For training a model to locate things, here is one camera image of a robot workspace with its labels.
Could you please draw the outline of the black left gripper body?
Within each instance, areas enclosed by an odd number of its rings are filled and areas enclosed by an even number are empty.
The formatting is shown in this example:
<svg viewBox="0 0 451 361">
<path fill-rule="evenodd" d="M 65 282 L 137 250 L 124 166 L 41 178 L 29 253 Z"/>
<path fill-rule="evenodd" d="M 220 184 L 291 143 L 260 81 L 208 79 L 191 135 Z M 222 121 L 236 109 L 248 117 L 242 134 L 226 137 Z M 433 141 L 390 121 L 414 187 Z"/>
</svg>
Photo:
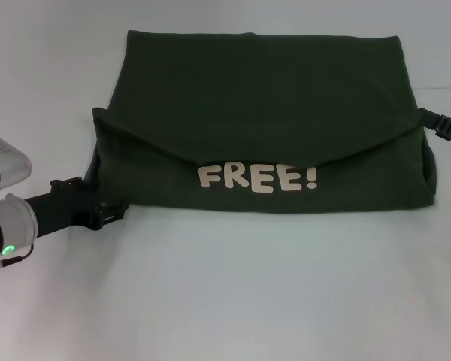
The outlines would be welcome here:
<svg viewBox="0 0 451 361">
<path fill-rule="evenodd" d="M 37 237 L 71 226 L 95 229 L 96 188 L 87 182 L 83 189 L 50 189 L 48 193 L 26 199 L 38 224 Z"/>
</svg>

